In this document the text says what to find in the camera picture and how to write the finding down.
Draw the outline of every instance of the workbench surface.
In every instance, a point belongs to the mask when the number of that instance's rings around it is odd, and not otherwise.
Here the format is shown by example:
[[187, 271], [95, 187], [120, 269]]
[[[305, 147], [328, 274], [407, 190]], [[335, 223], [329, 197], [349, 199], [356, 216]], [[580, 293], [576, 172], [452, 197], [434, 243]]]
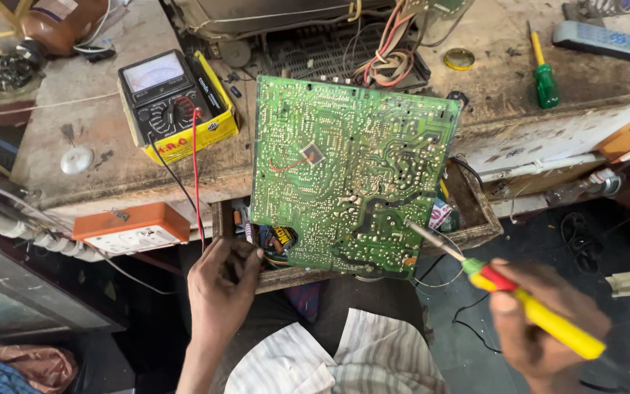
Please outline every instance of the workbench surface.
[[[453, 154], [465, 154], [478, 171], [581, 154], [630, 121], [630, 62], [552, 47], [554, 26], [564, 20], [560, 5], [553, 0], [477, 1], [446, 43], [419, 49], [432, 72], [432, 93], [443, 97], [461, 90], [471, 100], [451, 149]], [[549, 111], [541, 110], [535, 97], [529, 18], [540, 31], [545, 57], [561, 88], [561, 104]], [[630, 15], [608, 18], [606, 23], [630, 33]], [[438, 40], [450, 24], [434, 24], [424, 41]], [[38, 105], [114, 92], [118, 68], [179, 48], [159, 3], [150, 0], [133, 1], [127, 15], [104, 36], [113, 38], [117, 58], [96, 65], [80, 58], [51, 62]], [[467, 72], [446, 67], [442, 56], [453, 47], [473, 51], [475, 67]], [[510, 49], [520, 55], [510, 55]], [[228, 71], [222, 63], [212, 65], [224, 78]], [[234, 85], [242, 92], [242, 98], [233, 98], [240, 134], [198, 152], [207, 225], [208, 203], [246, 196], [251, 190], [256, 86], [253, 81]], [[74, 144], [91, 148], [95, 155], [92, 167], [80, 175], [65, 175], [59, 166], [72, 146], [61, 130], [70, 126]], [[193, 189], [191, 160], [170, 166]], [[41, 190], [41, 207], [66, 219], [156, 201], [168, 202], [193, 218], [164, 168], [134, 146], [118, 95], [35, 110], [11, 179], [27, 189]]]

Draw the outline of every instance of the hand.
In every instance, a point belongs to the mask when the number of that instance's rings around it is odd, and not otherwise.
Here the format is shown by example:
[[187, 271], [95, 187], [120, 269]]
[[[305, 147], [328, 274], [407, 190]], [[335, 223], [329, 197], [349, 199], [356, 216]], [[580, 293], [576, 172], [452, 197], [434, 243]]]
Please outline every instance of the hand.
[[[264, 251], [221, 238], [206, 248], [188, 273], [192, 343], [222, 349], [244, 322], [254, 300]], [[228, 280], [229, 267], [239, 282]]]
[[[606, 338], [610, 319], [590, 297], [570, 286], [554, 269], [518, 266], [502, 259], [493, 259], [490, 264], [554, 312], [596, 338]], [[521, 303], [509, 293], [493, 293], [490, 309], [507, 362], [524, 375], [533, 393], [569, 394], [579, 390], [584, 358], [528, 321]]]

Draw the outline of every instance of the floor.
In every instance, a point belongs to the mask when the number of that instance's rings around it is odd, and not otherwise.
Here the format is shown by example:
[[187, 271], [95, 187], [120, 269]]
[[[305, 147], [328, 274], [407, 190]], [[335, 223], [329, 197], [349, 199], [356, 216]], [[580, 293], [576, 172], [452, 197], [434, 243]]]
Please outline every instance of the floor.
[[[612, 318], [614, 327], [608, 338], [607, 354], [630, 381], [630, 297], [613, 299], [611, 287], [604, 280], [611, 273], [630, 271], [630, 223], [603, 238], [605, 249], [600, 258], [600, 273], [582, 275], [575, 268], [560, 235], [561, 220], [569, 212], [582, 213], [593, 233], [604, 233], [613, 228], [623, 215], [611, 201], [604, 200], [544, 211], [525, 219], [523, 224], [514, 225], [503, 219], [505, 234], [484, 246], [468, 250], [466, 256], [485, 261], [502, 256], [510, 261], [554, 266], [568, 282], [594, 297], [600, 308]], [[421, 261], [418, 272], [426, 271], [434, 260], [430, 257]], [[453, 278], [458, 271], [459, 264], [445, 257], [424, 282], [439, 285]], [[485, 348], [467, 327], [451, 324], [456, 310], [481, 299], [484, 291], [474, 288], [464, 275], [446, 287], [419, 287], [419, 298], [429, 308], [428, 321], [434, 328], [430, 350], [451, 392], [529, 394], [529, 387], [521, 374], [510, 367], [501, 354]], [[500, 348], [488, 300], [464, 310], [459, 319], [484, 336], [488, 346]], [[600, 386], [615, 387], [614, 376], [598, 361], [588, 364], [582, 379]]]

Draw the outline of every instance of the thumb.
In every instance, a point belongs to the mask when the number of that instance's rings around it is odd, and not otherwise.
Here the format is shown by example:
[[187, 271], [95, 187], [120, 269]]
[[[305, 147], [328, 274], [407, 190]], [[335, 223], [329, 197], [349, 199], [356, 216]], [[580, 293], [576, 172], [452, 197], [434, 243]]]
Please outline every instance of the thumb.
[[490, 310], [507, 361], [528, 363], [531, 359], [532, 343], [524, 308], [519, 300], [509, 293], [495, 291], [490, 296]]
[[259, 269], [264, 259], [264, 250], [255, 249], [249, 254], [244, 261], [244, 273], [237, 284], [237, 291], [243, 295], [253, 296], [257, 290], [257, 280], [259, 277]]

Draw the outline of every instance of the scrap electronics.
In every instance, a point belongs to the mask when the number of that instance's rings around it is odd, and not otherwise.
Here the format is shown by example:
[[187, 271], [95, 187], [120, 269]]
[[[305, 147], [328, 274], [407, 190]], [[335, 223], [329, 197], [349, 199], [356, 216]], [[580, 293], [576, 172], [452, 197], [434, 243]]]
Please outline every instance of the scrap electronics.
[[404, 221], [429, 221], [461, 105], [259, 76], [252, 223], [278, 228], [289, 265], [410, 279]]

